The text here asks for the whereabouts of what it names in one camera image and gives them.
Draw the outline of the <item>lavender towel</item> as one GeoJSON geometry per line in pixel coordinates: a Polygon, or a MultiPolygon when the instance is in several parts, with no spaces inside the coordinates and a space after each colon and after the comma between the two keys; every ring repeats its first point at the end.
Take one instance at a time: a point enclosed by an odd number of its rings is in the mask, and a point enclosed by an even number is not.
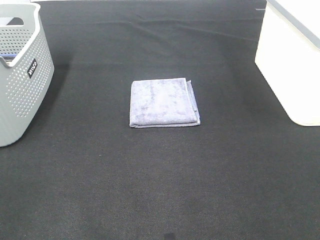
{"type": "Polygon", "coordinates": [[[200,113],[190,80],[171,78],[132,82],[131,128],[193,127],[200,124],[200,113]]]}

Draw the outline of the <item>black table mat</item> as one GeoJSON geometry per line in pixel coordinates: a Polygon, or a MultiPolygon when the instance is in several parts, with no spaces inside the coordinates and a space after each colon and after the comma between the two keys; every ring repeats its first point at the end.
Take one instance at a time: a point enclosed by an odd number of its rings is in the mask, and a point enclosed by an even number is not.
{"type": "Polygon", "coordinates": [[[54,75],[0,150],[1,239],[319,239],[320,129],[255,65],[264,0],[40,6],[54,75]],[[172,78],[201,124],[131,128],[132,82],[172,78]]]}

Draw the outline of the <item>grey perforated laundry basket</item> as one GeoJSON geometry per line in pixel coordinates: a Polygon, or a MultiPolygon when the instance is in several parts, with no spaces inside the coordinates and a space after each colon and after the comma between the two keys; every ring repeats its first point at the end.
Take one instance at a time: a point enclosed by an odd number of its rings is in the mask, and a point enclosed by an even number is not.
{"type": "Polygon", "coordinates": [[[19,18],[22,24],[0,28],[0,145],[19,140],[37,113],[50,86],[54,64],[37,3],[1,2],[2,18],[19,18]]]}

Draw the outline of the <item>white storage box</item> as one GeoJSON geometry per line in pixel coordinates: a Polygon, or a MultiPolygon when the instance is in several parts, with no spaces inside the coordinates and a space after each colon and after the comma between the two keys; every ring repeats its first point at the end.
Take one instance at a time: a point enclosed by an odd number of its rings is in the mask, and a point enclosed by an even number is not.
{"type": "Polygon", "coordinates": [[[319,126],[318,0],[268,0],[254,62],[294,123],[319,126]]]}

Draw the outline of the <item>blue towel in basket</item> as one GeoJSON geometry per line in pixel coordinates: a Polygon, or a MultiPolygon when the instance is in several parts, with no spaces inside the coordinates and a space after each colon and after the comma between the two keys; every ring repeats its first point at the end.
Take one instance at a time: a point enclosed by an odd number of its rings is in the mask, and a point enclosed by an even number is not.
{"type": "Polygon", "coordinates": [[[6,61],[6,62],[12,62],[15,57],[17,56],[16,53],[1,53],[0,56],[6,61]]]}

